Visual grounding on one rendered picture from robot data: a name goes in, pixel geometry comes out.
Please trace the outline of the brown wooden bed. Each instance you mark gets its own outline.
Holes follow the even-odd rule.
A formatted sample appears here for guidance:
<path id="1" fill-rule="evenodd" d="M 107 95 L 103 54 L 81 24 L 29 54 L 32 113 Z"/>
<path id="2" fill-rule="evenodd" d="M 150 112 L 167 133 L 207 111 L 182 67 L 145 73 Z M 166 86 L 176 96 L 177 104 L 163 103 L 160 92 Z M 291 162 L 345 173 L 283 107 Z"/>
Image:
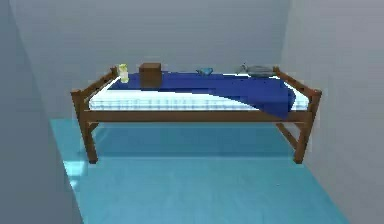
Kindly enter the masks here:
<path id="1" fill-rule="evenodd" d="M 300 83 L 293 77 L 281 72 L 277 66 L 273 70 L 279 78 L 309 99 L 306 110 L 293 110 L 288 113 L 286 118 L 278 118 L 257 110 L 91 110 L 89 108 L 90 98 L 96 93 L 100 93 L 108 84 L 111 84 L 114 78 L 118 78 L 117 69 L 111 68 L 108 74 L 102 76 L 85 89 L 76 89 L 70 92 L 88 161 L 91 164 L 96 164 L 98 161 L 92 131 L 100 122 L 271 122 L 276 125 L 294 149 L 293 161 L 301 164 L 304 160 L 313 123 L 320 105 L 322 91 Z"/>

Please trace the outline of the dark blue blanket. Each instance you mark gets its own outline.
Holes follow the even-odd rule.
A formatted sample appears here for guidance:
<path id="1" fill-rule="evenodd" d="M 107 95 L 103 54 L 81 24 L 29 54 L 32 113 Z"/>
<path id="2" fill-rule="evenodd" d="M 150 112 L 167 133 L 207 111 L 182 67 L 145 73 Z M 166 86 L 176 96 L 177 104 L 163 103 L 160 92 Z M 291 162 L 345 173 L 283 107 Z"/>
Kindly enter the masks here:
<path id="1" fill-rule="evenodd" d="M 285 118 L 298 96 L 281 79 L 224 74 L 165 73 L 158 87 L 144 88 L 132 74 L 108 91 L 121 106 L 139 110 L 253 110 Z"/>

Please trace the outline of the brown box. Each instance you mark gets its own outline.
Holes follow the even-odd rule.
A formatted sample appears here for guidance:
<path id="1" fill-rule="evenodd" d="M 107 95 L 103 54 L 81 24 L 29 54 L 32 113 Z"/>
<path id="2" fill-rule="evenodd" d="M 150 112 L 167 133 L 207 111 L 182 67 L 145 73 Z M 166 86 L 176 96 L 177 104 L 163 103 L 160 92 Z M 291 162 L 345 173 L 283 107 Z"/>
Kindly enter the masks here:
<path id="1" fill-rule="evenodd" d="M 143 88 L 157 88 L 162 84 L 160 63 L 143 63 L 139 67 L 140 85 Z"/>

